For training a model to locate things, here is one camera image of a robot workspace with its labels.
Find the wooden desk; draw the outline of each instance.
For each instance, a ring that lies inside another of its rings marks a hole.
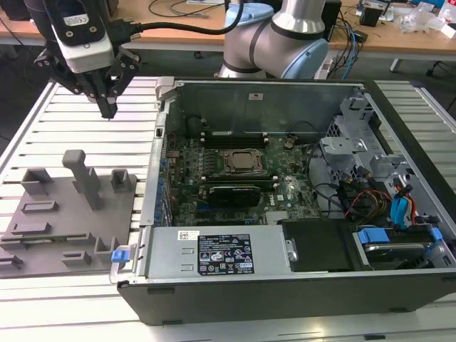
[[[224,7],[216,7],[205,12],[208,19],[198,18],[161,18],[148,11],[151,0],[119,0],[119,7],[115,19],[134,18],[137,23],[167,21],[193,26],[202,26],[207,29],[220,29],[224,26]],[[153,6],[157,13],[173,15],[169,10],[171,4],[177,0],[160,0]],[[204,8],[201,5],[182,4],[177,7],[182,11],[195,11]],[[43,38],[35,26],[27,21],[10,21],[1,11],[0,17],[5,24],[23,41],[25,45],[43,45]],[[0,43],[17,44],[11,34],[0,23]],[[141,34],[141,38],[126,45],[128,48],[189,50],[189,51],[223,51],[224,36],[208,36],[199,33],[178,31],[171,29],[149,30]]]
[[[398,18],[396,22],[378,22],[376,27],[360,26],[359,17],[354,16],[356,10],[349,12],[350,6],[358,0],[342,0],[342,13],[353,30],[359,30],[369,35],[364,43],[362,55],[370,57],[403,58],[403,59],[445,59],[456,60],[456,39],[449,39],[443,33],[431,30],[429,33],[401,33]],[[330,42],[330,48],[343,50],[346,46],[346,36],[343,30],[337,29]]]
[[[163,14],[171,14],[169,5],[176,0],[161,0],[154,6],[154,11]],[[354,5],[357,0],[343,0],[342,12],[349,6]],[[120,0],[118,18],[132,17],[136,22],[151,21],[173,21],[181,24],[204,26],[210,29],[218,29],[224,25],[223,6],[207,12],[208,19],[179,18],[166,19],[149,13],[147,6],[150,0]],[[183,11],[191,11],[197,8],[195,5],[180,5]],[[0,16],[6,25],[26,45],[42,45],[43,40],[39,32],[29,22],[10,21],[5,13]],[[399,31],[397,23],[378,24],[377,27],[359,26],[357,16],[345,14],[347,21],[354,29],[358,29],[369,35],[364,44],[363,56],[378,58],[402,58],[402,59],[423,59],[423,60],[456,60],[456,40],[450,40],[442,33],[431,31],[430,33],[407,33]],[[0,25],[0,43],[17,44],[8,31]],[[135,40],[126,47],[162,50],[188,50],[188,51],[222,51],[224,36],[207,36],[199,33],[177,31],[169,29],[151,30],[142,34],[142,37]],[[346,37],[342,30],[336,29],[330,42],[330,49],[334,51],[343,50],[346,46]]]

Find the cpu socket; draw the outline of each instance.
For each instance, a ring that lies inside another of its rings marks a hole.
[[[259,173],[263,171],[258,150],[231,150],[223,152],[227,174]]]

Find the red wire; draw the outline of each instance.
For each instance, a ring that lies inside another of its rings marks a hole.
[[[353,208],[353,206],[355,205],[355,203],[361,198],[361,196],[365,193],[370,193],[370,192],[375,192],[375,193],[378,193],[378,194],[381,194],[383,196],[385,196],[388,200],[391,201],[391,197],[390,195],[388,195],[386,192],[383,192],[383,191],[378,191],[378,190],[364,190],[362,192],[360,192],[358,194],[358,196],[355,197],[355,199],[353,200],[353,203],[351,204],[350,208],[348,208],[347,212],[343,215],[344,217],[347,217],[347,215],[350,213],[350,210]]]
[[[400,191],[402,189],[402,187],[400,187],[399,185],[396,185],[396,190],[397,191]],[[416,203],[415,203],[415,200],[410,196],[410,195],[406,195],[405,197],[407,197],[411,202],[412,202],[412,209],[411,209],[411,213],[410,213],[410,216],[411,216],[411,219],[412,219],[412,224],[413,225],[416,225]]]

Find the blue cable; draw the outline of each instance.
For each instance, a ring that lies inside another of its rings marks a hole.
[[[351,54],[350,54],[350,60],[348,61],[348,66],[347,66],[347,69],[345,70],[345,73],[343,74],[342,76],[342,79],[344,80],[345,77],[348,75],[348,73],[350,72],[350,69],[351,69],[351,64],[353,62],[353,57],[355,56],[355,45],[356,45],[356,37],[355,37],[355,34],[353,32],[353,30],[350,28],[350,33],[351,33],[351,36],[353,37],[353,49],[351,50]]]

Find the table leg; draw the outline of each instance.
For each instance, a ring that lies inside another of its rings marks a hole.
[[[390,71],[392,73],[395,73],[398,71],[399,67],[400,67],[400,64],[402,63],[403,59],[395,59],[393,61],[393,64],[391,64],[390,66]]]

